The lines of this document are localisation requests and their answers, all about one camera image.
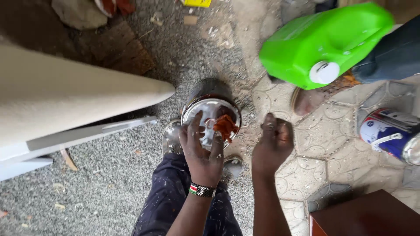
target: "white cap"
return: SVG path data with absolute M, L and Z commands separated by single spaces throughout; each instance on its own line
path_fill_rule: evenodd
M 320 61 L 309 71 L 309 78 L 318 84 L 329 84 L 333 82 L 340 73 L 340 66 L 335 62 Z

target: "yellow box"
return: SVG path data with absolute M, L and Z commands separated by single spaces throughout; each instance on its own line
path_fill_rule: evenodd
M 208 8 L 211 0 L 181 0 L 184 6 Z

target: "jeans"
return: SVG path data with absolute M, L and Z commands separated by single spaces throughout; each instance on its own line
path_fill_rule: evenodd
M 384 36 L 352 73 L 362 84 L 420 73 L 420 15 Z
M 165 154 L 153 172 L 152 189 L 131 235 L 166 235 L 189 194 L 190 185 L 184 155 Z M 230 200 L 227 186 L 220 182 L 210 204 L 203 235 L 242 235 Z

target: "blue paint can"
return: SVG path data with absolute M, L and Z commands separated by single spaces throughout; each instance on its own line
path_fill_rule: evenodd
M 360 138 L 379 152 L 412 165 L 420 165 L 420 119 L 410 114 L 381 108 L 363 121 Z

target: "concrete floor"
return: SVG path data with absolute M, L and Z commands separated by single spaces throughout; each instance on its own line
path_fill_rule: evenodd
M 276 175 L 293 235 L 308 235 L 306 200 L 331 182 L 369 186 L 385 181 L 371 185 L 370 191 L 396 190 L 395 196 L 416 207 L 417 190 L 400 185 L 404 165 L 370 151 L 354 130 L 360 105 L 383 83 L 342 92 L 334 102 L 302 118 L 292 115 L 289 107 L 294 86 L 273 85 L 265 76 L 257 59 L 262 42 L 289 20 L 312 14 L 314 2 L 213 0 L 211 8 L 192 9 L 192 15 L 199 16 L 197 26 L 185 26 L 183 16 L 189 15 L 190 8 L 173 1 L 138 0 L 136 12 L 127 21 L 142 36 L 140 41 L 157 64 L 146 76 L 172 83 L 176 94 L 142 111 L 157 115 L 156 125 L 70 148 L 79 171 L 69 170 L 61 155 L 54 153 L 51 166 L 0 182 L 0 209 L 9 212 L 0 219 L 0 236 L 129 235 L 150 190 L 151 174 L 162 158 L 164 127 L 180 117 L 193 85 L 211 77 L 232 86 L 242 109 L 244 126 L 225 155 L 240 154 L 246 164 L 241 177 L 229 187 L 244 235 L 252 234 L 254 212 L 250 155 L 260 134 L 259 124 L 268 111 L 291 121 L 296 129 L 296 150 Z M 150 22 L 155 12 L 162 12 L 162 26 Z M 353 168 L 344 165 L 350 158 L 355 160 L 351 166 L 361 170 L 351 172 Z M 56 203 L 65 209 L 57 209 Z

